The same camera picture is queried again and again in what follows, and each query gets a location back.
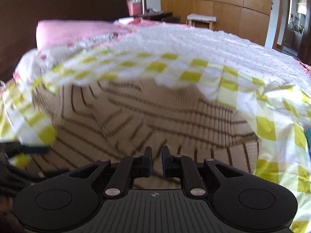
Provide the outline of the beige brown-striped knit sweater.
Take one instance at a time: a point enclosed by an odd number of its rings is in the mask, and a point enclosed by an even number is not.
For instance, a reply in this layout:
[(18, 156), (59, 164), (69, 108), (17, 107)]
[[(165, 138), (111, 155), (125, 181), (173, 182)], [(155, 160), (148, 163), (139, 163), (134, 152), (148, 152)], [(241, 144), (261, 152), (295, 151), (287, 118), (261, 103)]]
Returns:
[(164, 178), (161, 149), (194, 162), (215, 158), (253, 173), (260, 140), (237, 110), (206, 99), (194, 85), (169, 89), (153, 80), (103, 81), (64, 86), (51, 93), (32, 90), (32, 104), (51, 119), (57, 134), (46, 155), (34, 156), (31, 170), (76, 169), (97, 160), (116, 163), (152, 148), (152, 175), (135, 187), (178, 188)]

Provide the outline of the pink pillow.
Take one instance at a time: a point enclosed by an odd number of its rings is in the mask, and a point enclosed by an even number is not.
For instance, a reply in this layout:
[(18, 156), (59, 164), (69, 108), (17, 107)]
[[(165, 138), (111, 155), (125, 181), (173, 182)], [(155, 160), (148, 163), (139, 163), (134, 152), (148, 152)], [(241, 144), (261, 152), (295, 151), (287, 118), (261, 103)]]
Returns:
[(36, 47), (43, 50), (101, 34), (128, 32), (128, 29), (106, 21), (43, 20), (36, 27)]

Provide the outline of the yellow white checkered quilt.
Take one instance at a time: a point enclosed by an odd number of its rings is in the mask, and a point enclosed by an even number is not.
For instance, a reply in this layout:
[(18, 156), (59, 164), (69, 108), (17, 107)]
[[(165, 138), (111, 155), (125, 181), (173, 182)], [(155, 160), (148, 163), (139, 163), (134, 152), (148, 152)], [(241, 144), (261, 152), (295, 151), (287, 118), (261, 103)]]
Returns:
[(107, 33), (23, 54), (17, 79), (1, 88), (1, 141), (52, 145), (57, 131), (32, 104), (32, 90), (103, 81), (194, 85), (244, 116), (260, 140), (252, 174), (297, 198), (291, 229), (310, 232), (310, 77), (292, 57), (224, 32), (173, 24), (118, 25)]

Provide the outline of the dark wooden headboard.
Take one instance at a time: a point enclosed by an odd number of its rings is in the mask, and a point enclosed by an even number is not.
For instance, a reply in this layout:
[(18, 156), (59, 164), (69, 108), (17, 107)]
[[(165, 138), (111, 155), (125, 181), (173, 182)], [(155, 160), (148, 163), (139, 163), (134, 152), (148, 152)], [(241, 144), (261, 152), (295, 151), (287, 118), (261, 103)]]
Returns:
[(127, 0), (1, 0), (1, 81), (9, 81), (23, 54), (36, 47), (39, 21), (112, 21), (127, 16)]

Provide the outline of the blue towel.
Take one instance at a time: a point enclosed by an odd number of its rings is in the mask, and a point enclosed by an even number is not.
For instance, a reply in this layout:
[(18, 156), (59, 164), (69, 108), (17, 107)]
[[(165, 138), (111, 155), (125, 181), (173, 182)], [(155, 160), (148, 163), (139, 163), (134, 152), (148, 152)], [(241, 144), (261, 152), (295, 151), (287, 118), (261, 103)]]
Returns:
[(308, 128), (305, 130), (305, 137), (306, 137), (307, 144), (308, 144), (308, 153), (311, 157), (311, 128)]

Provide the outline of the white cushioned wooden stool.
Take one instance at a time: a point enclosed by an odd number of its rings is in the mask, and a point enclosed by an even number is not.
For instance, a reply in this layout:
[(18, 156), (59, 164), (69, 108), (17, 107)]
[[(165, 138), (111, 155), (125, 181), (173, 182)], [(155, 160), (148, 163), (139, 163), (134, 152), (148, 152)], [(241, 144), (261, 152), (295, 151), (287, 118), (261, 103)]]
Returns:
[(196, 23), (206, 24), (210, 30), (214, 29), (217, 18), (214, 16), (205, 16), (199, 14), (189, 14), (187, 16), (187, 25), (195, 27)]

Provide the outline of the dark bedside table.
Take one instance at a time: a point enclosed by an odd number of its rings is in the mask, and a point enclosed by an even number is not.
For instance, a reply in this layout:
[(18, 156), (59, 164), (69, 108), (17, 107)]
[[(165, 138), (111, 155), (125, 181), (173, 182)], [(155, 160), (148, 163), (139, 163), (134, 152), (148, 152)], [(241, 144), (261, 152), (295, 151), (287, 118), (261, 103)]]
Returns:
[(181, 22), (180, 16), (173, 16), (172, 12), (145, 12), (137, 15), (145, 20), (178, 24)]

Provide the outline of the pink storage box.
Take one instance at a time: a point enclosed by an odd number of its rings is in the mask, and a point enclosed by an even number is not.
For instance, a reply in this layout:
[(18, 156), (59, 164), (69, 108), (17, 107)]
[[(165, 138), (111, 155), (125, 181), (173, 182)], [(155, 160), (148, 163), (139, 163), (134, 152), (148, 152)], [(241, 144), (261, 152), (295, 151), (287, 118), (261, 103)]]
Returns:
[(131, 17), (140, 15), (142, 13), (141, 2), (139, 0), (129, 1), (128, 10)]

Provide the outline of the metal thermos bottle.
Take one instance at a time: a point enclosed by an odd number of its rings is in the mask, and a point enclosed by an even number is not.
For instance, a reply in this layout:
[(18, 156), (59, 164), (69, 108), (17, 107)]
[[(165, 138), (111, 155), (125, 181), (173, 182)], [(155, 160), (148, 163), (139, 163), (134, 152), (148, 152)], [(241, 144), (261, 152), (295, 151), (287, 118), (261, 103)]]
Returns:
[(147, 0), (141, 0), (141, 12), (142, 15), (147, 12)]

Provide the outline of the wooden wardrobe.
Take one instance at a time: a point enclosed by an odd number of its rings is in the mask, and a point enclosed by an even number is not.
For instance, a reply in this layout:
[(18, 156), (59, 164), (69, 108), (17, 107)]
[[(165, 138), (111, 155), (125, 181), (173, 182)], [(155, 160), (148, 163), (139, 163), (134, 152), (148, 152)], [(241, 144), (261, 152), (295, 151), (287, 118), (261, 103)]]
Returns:
[(266, 42), (272, 0), (161, 0), (161, 9), (180, 16), (214, 16), (214, 30), (237, 35), (259, 45)]

